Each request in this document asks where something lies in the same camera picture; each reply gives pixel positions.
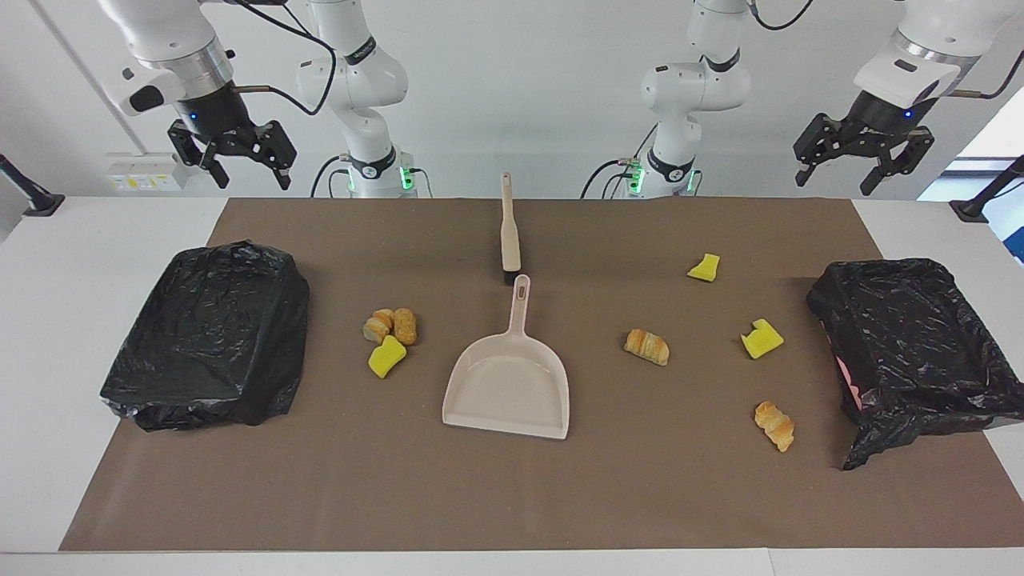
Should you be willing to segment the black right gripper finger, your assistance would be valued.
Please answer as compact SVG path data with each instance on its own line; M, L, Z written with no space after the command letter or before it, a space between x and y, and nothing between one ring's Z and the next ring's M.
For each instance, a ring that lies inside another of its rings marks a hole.
M216 142L207 143L204 150L200 150L200 147L195 145L194 134L183 120L172 121L168 128L168 138L175 146L184 165L202 169L214 179L216 186L219 186L221 190L227 188L228 175L220 161L217 160Z
M270 168L278 179L279 189L288 190L291 186L291 169L297 157L295 146L278 120L254 127L254 160Z

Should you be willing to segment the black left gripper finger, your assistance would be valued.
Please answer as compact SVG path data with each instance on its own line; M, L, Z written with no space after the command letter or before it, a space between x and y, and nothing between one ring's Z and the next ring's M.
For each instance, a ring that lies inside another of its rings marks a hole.
M924 159L935 138L928 126L910 129L907 134L878 134L868 131L860 136L863 152L874 158L874 168L860 183L863 196L870 196L886 178L911 174Z
M842 122L827 114L819 113L812 117L794 143L794 156L798 161L796 186L807 186L817 166L840 157L841 128Z

